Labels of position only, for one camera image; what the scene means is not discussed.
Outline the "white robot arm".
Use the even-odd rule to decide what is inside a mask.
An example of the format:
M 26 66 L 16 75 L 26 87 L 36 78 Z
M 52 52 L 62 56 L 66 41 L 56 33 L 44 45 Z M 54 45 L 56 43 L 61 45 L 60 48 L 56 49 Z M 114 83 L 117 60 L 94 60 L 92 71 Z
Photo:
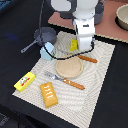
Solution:
M 79 50 L 89 50 L 95 34 L 94 15 L 98 0 L 50 0 L 55 11 L 72 14 Z

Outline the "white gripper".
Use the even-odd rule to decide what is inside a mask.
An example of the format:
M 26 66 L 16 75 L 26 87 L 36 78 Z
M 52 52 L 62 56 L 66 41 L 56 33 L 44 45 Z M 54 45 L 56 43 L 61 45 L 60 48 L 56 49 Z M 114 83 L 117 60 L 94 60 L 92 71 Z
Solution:
M 91 42 L 95 34 L 94 19 L 75 19 L 73 25 L 76 31 L 80 51 L 87 51 L 91 48 Z

